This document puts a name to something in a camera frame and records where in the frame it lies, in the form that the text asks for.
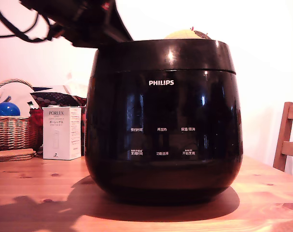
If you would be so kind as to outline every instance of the blue ball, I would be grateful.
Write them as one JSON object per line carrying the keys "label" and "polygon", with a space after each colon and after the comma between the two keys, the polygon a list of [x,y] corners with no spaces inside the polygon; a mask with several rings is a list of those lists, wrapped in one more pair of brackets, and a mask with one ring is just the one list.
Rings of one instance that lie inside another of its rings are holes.
{"label": "blue ball", "polygon": [[11,102],[0,103],[0,116],[20,116],[19,107]]}

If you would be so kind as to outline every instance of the philips logo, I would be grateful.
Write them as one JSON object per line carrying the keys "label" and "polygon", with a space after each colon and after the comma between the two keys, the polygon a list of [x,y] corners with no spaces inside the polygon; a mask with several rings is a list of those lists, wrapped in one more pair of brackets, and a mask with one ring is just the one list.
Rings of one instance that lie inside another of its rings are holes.
{"label": "philips logo", "polygon": [[174,80],[160,80],[160,81],[149,81],[149,86],[167,86],[167,85],[174,85]]}

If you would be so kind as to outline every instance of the wicker basket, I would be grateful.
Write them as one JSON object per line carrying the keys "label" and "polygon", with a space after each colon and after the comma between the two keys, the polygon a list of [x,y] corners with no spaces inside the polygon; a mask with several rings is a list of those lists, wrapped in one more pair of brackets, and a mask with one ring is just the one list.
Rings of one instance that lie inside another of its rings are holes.
{"label": "wicker basket", "polygon": [[[8,83],[23,83],[32,88],[31,84],[11,79],[0,83],[0,88]],[[42,128],[31,123],[30,117],[0,116],[0,151],[22,148],[37,150],[42,145]]]}

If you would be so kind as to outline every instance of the white box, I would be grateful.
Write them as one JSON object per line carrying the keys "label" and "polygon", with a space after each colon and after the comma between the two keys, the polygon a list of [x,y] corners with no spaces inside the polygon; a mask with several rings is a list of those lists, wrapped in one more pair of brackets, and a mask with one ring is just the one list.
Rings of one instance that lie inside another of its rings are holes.
{"label": "white box", "polygon": [[72,160],[81,157],[81,108],[43,108],[43,158]]}

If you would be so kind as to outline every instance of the basket handle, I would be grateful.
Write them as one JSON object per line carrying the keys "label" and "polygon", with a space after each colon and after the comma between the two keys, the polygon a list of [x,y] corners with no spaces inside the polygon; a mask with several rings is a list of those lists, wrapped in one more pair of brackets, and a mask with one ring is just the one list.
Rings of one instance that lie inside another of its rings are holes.
{"label": "basket handle", "polygon": [[2,86],[6,85],[6,84],[9,84],[9,83],[22,83],[24,85],[29,86],[32,90],[34,90],[32,85],[29,82],[23,81],[23,80],[20,80],[20,79],[9,79],[9,80],[2,81],[2,82],[0,82],[0,88]]}

